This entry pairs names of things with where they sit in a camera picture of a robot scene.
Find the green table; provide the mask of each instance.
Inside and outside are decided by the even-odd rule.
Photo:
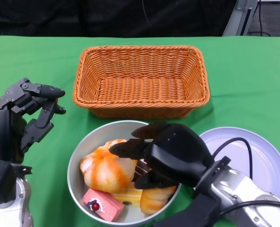
[[[67,187],[70,156],[93,129],[113,120],[98,119],[74,105],[71,94],[79,55],[94,45],[183,44],[201,49],[208,72],[210,102],[188,117],[170,122],[186,124],[198,134],[220,126],[236,126],[265,137],[280,152],[280,38],[42,38],[0,36],[0,96],[22,77],[64,89],[59,103],[67,109],[54,116],[54,129],[34,144],[24,164],[32,186],[30,210],[35,227],[101,227],[73,202]],[[183,187],[160,218],[184,209],[190,189]],[[216,226],[233,226],[220,221]]]

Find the toy food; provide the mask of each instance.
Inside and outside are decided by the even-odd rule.
[[[115,221],[124,208],[110,193],[93,189],[89,189],[82,200],[106,221]]]
[[[128,187],[134,177],[137,160],[120,158],[109,151],[111,146],[120,142],[126,140],[109,141],[82,158],[80,169],[89,188],[115,193]]]
[[[121,189],[119,192],[112,194],[115,199],[126,206],[140,206],[142,190],[135,189],[135,183],[131,182],[127,188]]]
[[[167,204],[168,198],[175,190],[176,186],[143,190],[140,200],[141,212],[145,214],[158,212]]]

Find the basket rim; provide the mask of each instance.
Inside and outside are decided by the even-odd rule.
[[[164,107],[164,104],[168,104],[170,106],[176,105],[176,107],[199,107],[201,105],[206,104],[210,99],[210,89],[207,79],[207,72],[205,68],[205,63],[203,59],[202,52],[195,46],[191,45],[103,45],[103,46],[92,46],[86,48],[80,55],[78,71],[83,71],[84,55],[87,55],[89,52],[96,51],[99,49],[116,49],[116,50],[131,50],[131,49],[186,49],[192,50],[197,55],[198,59],[200,60],[200,68],[201,68],[201,78],[203,80],[203,97],[193,100],[175,100],[175,99],[167,99],[167,100],[145,100],[145,99],[136,99],[136,100],[113,100],[113,101],[98,101],[98,100],[85,100],[80,97],[80,83],[82,76],[76,75],[75,82],[74,82],[74,89],[73,89],[73,101],[77,106],[85,107],[85,108],[101,108],[97,105],[103,106],[103,108],[128,108],[128,107]]]

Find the robot finger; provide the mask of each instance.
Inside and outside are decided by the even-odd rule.
[[[154,122],[136,129],[131,135],[142,140],[154,139],[169,125],[166,122]]]
[[[150,170],[148,173],[138,177],[135,181],[136,189],[167,188],[177,186],[179,183],[173,182],[158,173]]]
[[[149,142],[141,139],[130,139],[127,142],[117,143],[109,148],[109,151],[123,158],[140,160],[145,158],[145,148]]]

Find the orange wicker basket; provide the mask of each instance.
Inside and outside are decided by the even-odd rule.
[[[76,105],[101,118],[182,118],[208,102],[200,50],[193,46],[98,46],[83,51]]]

